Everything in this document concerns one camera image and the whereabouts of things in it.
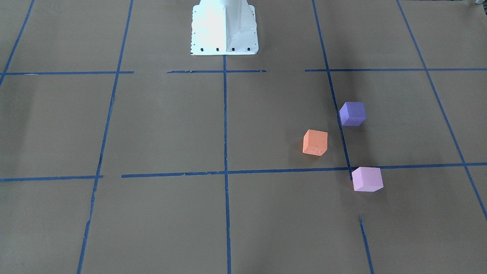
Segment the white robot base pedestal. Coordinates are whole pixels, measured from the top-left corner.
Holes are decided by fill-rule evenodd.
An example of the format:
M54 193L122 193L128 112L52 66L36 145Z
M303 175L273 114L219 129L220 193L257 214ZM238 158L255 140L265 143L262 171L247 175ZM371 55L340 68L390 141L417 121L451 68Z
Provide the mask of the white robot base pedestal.
M201 0L193 6L191 28L193 56L259 52L256 11L247 0Z

